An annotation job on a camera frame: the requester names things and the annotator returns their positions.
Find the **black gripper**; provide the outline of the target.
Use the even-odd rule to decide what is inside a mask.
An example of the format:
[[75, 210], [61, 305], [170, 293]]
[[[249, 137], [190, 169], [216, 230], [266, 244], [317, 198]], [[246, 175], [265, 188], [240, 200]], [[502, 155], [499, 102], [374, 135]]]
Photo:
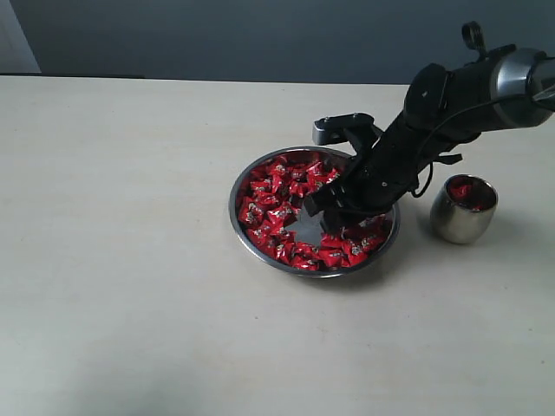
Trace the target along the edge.
[[418, 174], [426, 166], [460, 161], [460, 155], [451, 154], [453, 146], [439, 134], [428, 135], [428, 130], [410, 127], [405, 114], [398, 114], [341, 181], [322, 185], [305, 198], [305, 210], [310, 216], [323, 211], [320, 225], [330, 235], [350, 226], [349, 213], [377, 215], [389, 211], [400, 197], [418, 187]]

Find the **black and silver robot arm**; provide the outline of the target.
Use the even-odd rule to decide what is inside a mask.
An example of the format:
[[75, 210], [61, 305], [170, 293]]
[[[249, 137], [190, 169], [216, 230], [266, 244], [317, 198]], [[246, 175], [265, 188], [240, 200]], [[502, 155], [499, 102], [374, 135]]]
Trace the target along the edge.
[[461, 34], [477, 60], [455, 70], [436, 63], [423, 68], [387, 129], [363, 113], [315, 121], [316, 145], [348, 142], [356, 152], [337, 179], [304, 199], [308, 215], [322, 217], [324, 231], [386, 213], [406, 193], [419, 198], [428, 189], [420, 172], [458, 163], [462, 157], [453, 149], [482, 133], [537, 127], [551, 117], [553, 57], [514, 44], [488, 50], [477, 22], [464, 24]]

